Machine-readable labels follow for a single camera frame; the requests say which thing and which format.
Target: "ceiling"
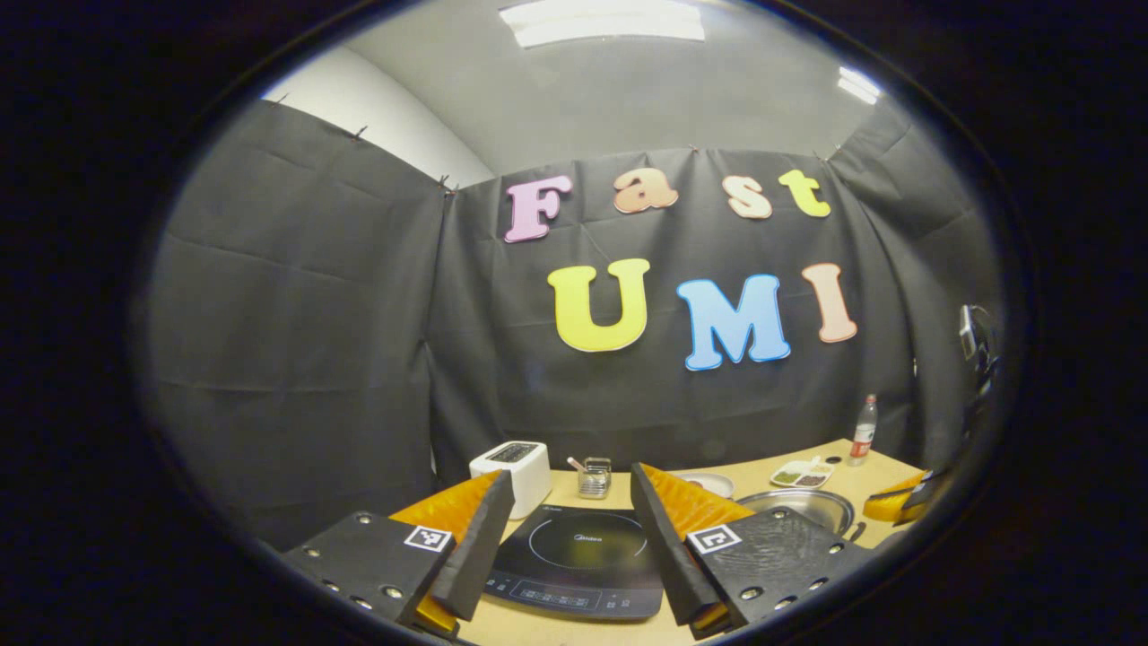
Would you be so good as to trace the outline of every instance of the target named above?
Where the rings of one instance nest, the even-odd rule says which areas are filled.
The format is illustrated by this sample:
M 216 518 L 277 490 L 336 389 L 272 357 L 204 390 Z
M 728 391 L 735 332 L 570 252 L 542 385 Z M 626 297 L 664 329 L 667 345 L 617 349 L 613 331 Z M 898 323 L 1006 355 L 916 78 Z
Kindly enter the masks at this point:
M 872 110 L 836 86 L 831 50 L 757 7 L 696 3 L 705 42 L 621 37 L 522 49 L 498 17 L 512 3 L 429 0 L 347 47 L 496 174 L 690 145 L 828 156 Z

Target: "black foam pad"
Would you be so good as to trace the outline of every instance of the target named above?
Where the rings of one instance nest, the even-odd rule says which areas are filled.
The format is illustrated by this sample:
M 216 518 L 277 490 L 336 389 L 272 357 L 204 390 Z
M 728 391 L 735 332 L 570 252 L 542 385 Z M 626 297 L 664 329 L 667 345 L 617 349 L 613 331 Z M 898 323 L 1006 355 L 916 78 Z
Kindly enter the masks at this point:
M 634 514 L 645 531 L 650 553 L 658 566 L 669 609 L 673 610 L 677 625 L 689 623 L 707 606 L 719 601 L 718 592 L 677 539 L 677 531 L 669 522 L 666 508 L 662 507 L 653 483 L 642 469 L 642 464 L 635 462 L 630 467 L 630 503 L 634 504 Z
M 466 621 L 474 617 L 513 506 L 511 475 L 503 470 L 482 497 L 463 542 L 430 586 L 430 597 L 456 617 Z

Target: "black backdrop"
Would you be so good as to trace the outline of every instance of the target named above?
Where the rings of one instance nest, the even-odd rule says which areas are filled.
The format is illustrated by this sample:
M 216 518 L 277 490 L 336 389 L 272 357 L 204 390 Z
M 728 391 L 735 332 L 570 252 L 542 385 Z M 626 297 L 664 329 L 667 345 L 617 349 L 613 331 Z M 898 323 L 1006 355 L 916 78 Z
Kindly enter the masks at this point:
M 678 199 L 636 213 L 614 178 L 662 170 Z M 819 179 L 810 217 L 777 178 Z M 506 188 L 573 180 L 540 239 L 509 243 Z M 773 204 L 737 216 L 722 178 Z M 403 161 L 289 107 L 259 101 L 208 151 L 162 236 L 148 299 L 155 411 L 216 503 L 278 548 L 359 509 L 393 512 L 466 477 L 505 439 L 565 457 L 701 468 L 848 437 L 879 395 L 875 449 L 938 467 L 959 449 L 957 306 L 999 311 L 984 207 L 918 126 L 881 108 L 831 159 L 653 150 L 556 163 L 447 194 Z M 955 249 L 955 257 L 932 252 Z M 647 325 L 584 353 L 554 326 L 546 275 L 598 271 L 591 312 L 621 314 L 611 262 L 641 257 Z M 855 337 L 819 340 L 810 264 L 832 262 Z M 777 275 L 791 352 L 684 366 L 678 283 L 736 303 Z M 917 371 L 914 375 L 913 363 Z M 432 472 L 432 446 L 437 482 Z

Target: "induction cooktop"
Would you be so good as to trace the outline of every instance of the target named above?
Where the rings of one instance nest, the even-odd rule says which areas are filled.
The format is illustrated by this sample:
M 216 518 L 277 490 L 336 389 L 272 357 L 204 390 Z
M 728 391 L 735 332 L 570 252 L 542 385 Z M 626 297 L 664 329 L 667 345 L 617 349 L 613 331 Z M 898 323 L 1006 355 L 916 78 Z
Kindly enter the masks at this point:
M 594 618 L 638 620 L 661 607 L 661 579 L 631 509 L 541 505 L 498 548 L 486 592 Z

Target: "letter u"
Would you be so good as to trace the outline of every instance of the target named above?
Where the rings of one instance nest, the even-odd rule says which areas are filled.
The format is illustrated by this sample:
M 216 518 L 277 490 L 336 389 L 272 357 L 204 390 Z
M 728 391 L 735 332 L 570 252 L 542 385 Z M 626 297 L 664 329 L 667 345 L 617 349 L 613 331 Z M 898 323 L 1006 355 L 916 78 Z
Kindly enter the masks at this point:
M 554 322 L 558 336 L 566 345 L 582 352 L 621 350 L 645 333 L 645 283 L 642 275 L 650 262 L 641 257 L 610 263 L 606 271 L 618 277 L 622 296 L 622 317 L 613 326 L 596 326 L 590 317 L 590 281 L 597 275 L 592 266 L 565 266 L 550 273 L 546 281 L 554 288 Z

